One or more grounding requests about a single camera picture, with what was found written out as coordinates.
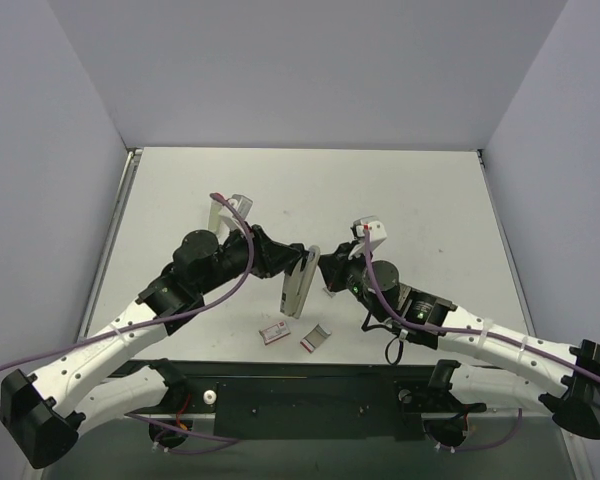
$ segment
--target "screw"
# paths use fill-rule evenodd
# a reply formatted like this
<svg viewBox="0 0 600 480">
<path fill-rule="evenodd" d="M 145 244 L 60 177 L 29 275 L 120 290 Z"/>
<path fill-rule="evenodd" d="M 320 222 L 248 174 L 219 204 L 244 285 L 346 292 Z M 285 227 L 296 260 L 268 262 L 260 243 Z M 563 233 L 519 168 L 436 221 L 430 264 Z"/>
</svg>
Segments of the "screw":
<svg viewBox="0 0 600 480">
<path fill-rule="evenodd" d="M 218 396 L 213 390 L 207 390 L 206 392 L 204 392 L 204 395 L 202 397 L 204 403 L 206 403 L 207 405 L 213 405 L 214 403 L 216 403 L 217 398 Z"/>
<path fill-rule="evenodd" d="M 402 402 L 402 403 L 411 403 L 411 400 L 413 400 L 413 397 L 411 397 L 411 392 L 409 390 L 407 390 L 406 388 L 400 390 L 398 392 L 398 401 Z"/>
</svg>

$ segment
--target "red and white box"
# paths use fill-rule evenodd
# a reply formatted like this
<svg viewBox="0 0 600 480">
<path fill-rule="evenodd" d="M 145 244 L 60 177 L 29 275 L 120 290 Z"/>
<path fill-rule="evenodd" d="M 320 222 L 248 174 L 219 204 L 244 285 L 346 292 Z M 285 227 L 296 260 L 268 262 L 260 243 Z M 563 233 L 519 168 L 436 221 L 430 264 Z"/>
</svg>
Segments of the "red and white box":
<svg viewBox="0 0 600 480">
<path fill-rule="evenodd" d="M 291 329 L 287 322 L 284 320 L 282 322 L 278 322 L 275 325 L 271 325 L 263 330 L 260 330 L 260 336 L 264 340 L 265 345 L 269 345 L 270 343 L 275 342 L 276 340 L 280 340 L 281 338 L 286 337 L 287 335 L 291 335 Z"/>
</svg>

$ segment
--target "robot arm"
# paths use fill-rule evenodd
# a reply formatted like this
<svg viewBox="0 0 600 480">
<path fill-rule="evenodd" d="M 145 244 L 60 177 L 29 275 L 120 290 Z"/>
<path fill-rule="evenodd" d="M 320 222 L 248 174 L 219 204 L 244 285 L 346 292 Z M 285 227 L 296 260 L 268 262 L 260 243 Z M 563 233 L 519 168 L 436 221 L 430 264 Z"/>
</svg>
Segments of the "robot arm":
<svg viewBox="0 0 600 480">
<path fill-rule="evenodd" d="M 371 260 L 371 251 L 386 239 L 382 222 L 367 217 L 355 222 L 352 231 L 354 241 L 320 259 L 330 291 L 348 290 L 401 341 L 468 355 L 502 369 L 444 365 L 446 388 L 459 401 L 551 412 L 565 430 L 600 439 L 600 384 L 568 366 L 600 377 L 600 345 L 584 340 L 576 348 L 525 335 L 400 283 L 393 264 Z"/>
<path fill-rule="evenodd" d="M 236 212 L 239 201 L 234 197 L 225 201 L 225 207 L 229 204 Z M 251 203 L 243 203 L 242 212 L 246 214 Z M 228 216 L 223 210 L 219 215 Z M 41 468 L 56 461 L 75 444 L 79 434 L 88 429 L 139 407 L 164 402 L 169 391 L 181 388 L 183 378 L 178 378 L 177 372 L 169 371 L 164 365 L 143 369 L 122 380 L 102 385 L 101 382 L 149 345 L 173 335 L 194 315 L 158 324 L 152 319 L 198 309 L 204 306 L 206 293 L 244 273 L 249 260 L 247 239 L 241 230 L 228 227 L 230 231 L 222 245 L 208 230 L 189 233 L 174 251 L 173 262 L 96 334 L 110 334 L 109 338 L 77 347 L 28 376 L 16 370 L 5 377 L 1 386 L 0 418 L 34 467 Z M 219 230 L 221 236 L 227 233 L 226 229 Z M 315 270 L 315 249 L 275 242 L 258 225 L 250 227 L 248 235 L 254 246 L 252 275 L 271 278 L 285 272 L 300 279 L 297 282 L 300 285 L 311 282 L 307 277 Z M 286 295 L 283 290 L 283 305 L 288 296 L 296 315 L 304 303 L 304 299 L 297 299 L 301 290 L 295 294 L 286 292 Z"/>
</svg>

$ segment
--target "black cable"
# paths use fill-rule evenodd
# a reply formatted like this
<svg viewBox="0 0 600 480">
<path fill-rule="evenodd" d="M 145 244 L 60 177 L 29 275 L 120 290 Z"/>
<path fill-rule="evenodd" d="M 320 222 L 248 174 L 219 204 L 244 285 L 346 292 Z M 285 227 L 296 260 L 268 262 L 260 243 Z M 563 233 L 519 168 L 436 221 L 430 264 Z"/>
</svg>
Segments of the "black cable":
<svg viewBox="0 0 600 480">
<path fill-rule="evenodd" d="M 363 332 L 369 332 L 371 330 L 376 330 L 377 328 L 382 328 L 383 330 L 386 330 L 387 332 L 392 332 L 391 328 L 387 327 L 386 325 L 372 325 L 370 327 L 369 320 L 371 320 L 371 312 L 367 313 L 367 317 L 364 319 L 364 322 L 362 322 L 362 326 L 360 327 L 360 329 Z"/>
<path fill-rule="evenodd" d="M 391 344 L 393 342 L 395 342 L 396 340 L 398 340 L 398 337 L 395 336 L 391 339 L 391 341 L 389 341 L 389 343 L 387 343 L 387 346 L 384 348 L 384 359 L 387 361 L 387 363 L 391 366 L 396 366 L 397 364 L 400 363 L 400 360 L 402 360 L 402 354 L 404 352 L 404 342 L 400 342 L 400 346 L 398 347 L 398 355 L 396 356 L 396 359 L 392 362 L 391 360 L 389 360 L 389 347 L 391 347 Z"/>
</svg>

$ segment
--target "cable tie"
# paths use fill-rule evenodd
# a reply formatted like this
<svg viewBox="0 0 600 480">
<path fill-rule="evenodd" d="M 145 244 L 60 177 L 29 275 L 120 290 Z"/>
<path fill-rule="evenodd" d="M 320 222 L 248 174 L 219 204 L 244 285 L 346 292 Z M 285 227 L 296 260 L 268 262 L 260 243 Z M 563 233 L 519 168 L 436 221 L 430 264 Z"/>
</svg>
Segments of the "cable tie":
<svg viewBox="0 0 600 480">
<path fill-rule="evenodd" d="M 520 375 L 520 364 L 522 363 L 522 355 L 524 354 L 524 349 L 527 347 L 527 342 L 529 341 L 529 336 L 525 335 L 520 341 L 520 350 L 518 351 L 518 359 L 516 361 L 516 375 Z"/>
<path fill-rule="evenodd" d="M 129 342 L 127 341 L 126 338 L 124 338 L 124 333 L 122 333 L 120 330 L 118 330 L 115 325 L 113 325 L 113 323 L 109 324 L 111 326 L 111 329 L 116 332 L 116 335 L 118 336 L 118 338 L 120 338 L 120 340 L 122 340 L 122 343 L 124 344 L 124 348 L 129 348 Z"/>
<path fill-rule="evenodd" d="M 476 350 L 476 353 L 473 356 L 473 358 L 475 358 L 476 360 L 480 359 L 480 353 L 482 353 L 484 342 L 487 341 L 487 335 L 489 334 L 489 330 L 491 330 L 491 327 L 493 327 L 493 320 L 491 320 L 490 318 L 485 318 L 482 324 L 482 331 L 480 332 L 480 339 L 478 340 L 478 349 Z"/>
</svg>

